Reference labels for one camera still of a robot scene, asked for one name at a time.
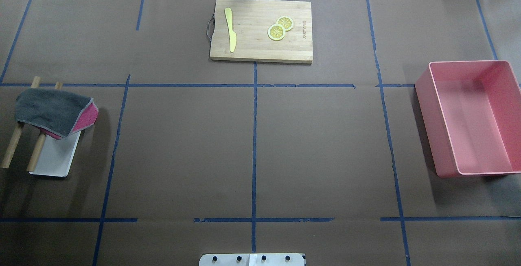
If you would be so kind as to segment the yellow plastic knife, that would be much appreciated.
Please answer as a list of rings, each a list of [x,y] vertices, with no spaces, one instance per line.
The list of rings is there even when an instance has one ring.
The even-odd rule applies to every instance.
[[[233,29],[233,12],[231,8],[225,8],[224,13],[229,35],[229,51],[234,53],[237,44],[237,34]]]

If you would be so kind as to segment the wooden rack rod outer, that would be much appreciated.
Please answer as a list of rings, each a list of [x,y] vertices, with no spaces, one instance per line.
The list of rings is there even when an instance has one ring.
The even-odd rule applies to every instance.
[[[22,131],[24,129],[24,122],[17,122],[15,125],[13,134],[11,135],[11,140],[9,140],[9,144],[6,149],[6,153],[1,162],[1,168],[9,168],[11,165],[11,161],[15,154],[15,150],[18,146],[19,140],[21,138]]]

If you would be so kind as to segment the grey pink towel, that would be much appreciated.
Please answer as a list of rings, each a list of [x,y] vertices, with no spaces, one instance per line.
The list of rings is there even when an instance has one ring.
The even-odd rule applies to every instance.
[[[99,109],[92,97],[57,89],[32,88],[15,101],[15,120],[60,140],[95,124]]]

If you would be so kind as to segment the pink plastic bin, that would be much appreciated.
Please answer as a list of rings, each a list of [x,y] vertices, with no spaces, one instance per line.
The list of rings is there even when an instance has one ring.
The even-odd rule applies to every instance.
[[[521,94],[508,61],[438,61],[415,82],[441,178],[521,171]]]

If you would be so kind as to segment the lemon slice far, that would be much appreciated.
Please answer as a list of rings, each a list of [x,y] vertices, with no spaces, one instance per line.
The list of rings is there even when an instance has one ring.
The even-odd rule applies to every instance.
[[[281,16],[277,18],[276,24],[281,25],[285,31],[291,31],[294,27],[294,21],[291,17]]]

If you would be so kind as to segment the lemon slice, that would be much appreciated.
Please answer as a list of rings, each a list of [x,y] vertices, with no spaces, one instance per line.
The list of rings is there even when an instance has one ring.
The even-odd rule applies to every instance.
[[[291,17],[281,16],[277,18],[276,24],[281,25],[285,31],[291,31],[294,27],[294,21]]]
[[[285,38],[285,33],[286,30],[281,24],[273,24],[267,30],[268,38],[273,41],[283,40],[283,38]]]

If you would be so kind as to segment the bamboo cutting board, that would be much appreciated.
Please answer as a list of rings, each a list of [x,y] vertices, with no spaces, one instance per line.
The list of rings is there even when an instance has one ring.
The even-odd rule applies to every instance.
[[[229,51],[225,8],[233,12],[237,34],[234,53]],[[285,38],[273,41],[268,28],[281,16],[291,17],[294,27]],[[287,0],[216,0],[215,27],[210,43],[210,58],[221,61],[312,64],[314,60],[311,3]]]

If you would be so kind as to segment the wooden rack rod inner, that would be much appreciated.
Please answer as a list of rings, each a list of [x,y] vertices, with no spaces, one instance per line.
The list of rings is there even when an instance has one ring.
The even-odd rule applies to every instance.
[[[41,77],[35,76],[33,78],[31,88],[38,88],[40,81],[41,81]],[[43,146],[45,143],[45,139],[46,139],[46,134],[43,133],[42,131],[40,131],[38,138],[37,138],[37,142],[32,151],[31,159],[28,163],[28,167],[27,167],[28,172],[34,172],[34,170],[37,166],[39,157],[41,155],[41,152],[42,152],[42,149],[43,149]]]

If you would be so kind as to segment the lemon slice near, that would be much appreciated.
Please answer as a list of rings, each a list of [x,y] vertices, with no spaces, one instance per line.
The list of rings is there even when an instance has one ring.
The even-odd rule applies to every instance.
[[[273,24],[267,30],[268,38],[273,41],[283,40],[283,38],[285,38],[285,33],[286,30],[281,24]]]

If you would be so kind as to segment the white rack tray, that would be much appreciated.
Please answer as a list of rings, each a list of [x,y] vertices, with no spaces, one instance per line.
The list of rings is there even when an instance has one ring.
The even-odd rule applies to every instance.
[[[46,135],[43,149],[34,171],[29,174],[47,177],[67,177],[81,131],[60,140]]]

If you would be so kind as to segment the wooden rack rod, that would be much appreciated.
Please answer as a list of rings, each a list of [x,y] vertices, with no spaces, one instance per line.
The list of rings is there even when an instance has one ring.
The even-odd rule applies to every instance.
[[[9,140],[9,144],[6,149],[6,153],[1,162],[1,168],[9,168],[11,165],[11,161],[15,154],[15,150],[18,146],[19,140],[21,138],[22,131],[24,129],[24,122],[17,122],[15,125],[13,134],[11,135],[11,140]]]
[[[41,77],[35,76],[33,78],[31,88],[38,88],[40,81],[41,81]],[[34,170],[37,166],[39,157],[41,155],[41,152],[42,152],[42,149],[43,149],[43,146],[45,143],[45,139],[46,139],[46,134],[43,133],[42,131],[40,131],[38,138],[37,138],[37,142],[32,151],[31,159],[28,163],[28,167],[27,167],[28,172],[34,172]]]

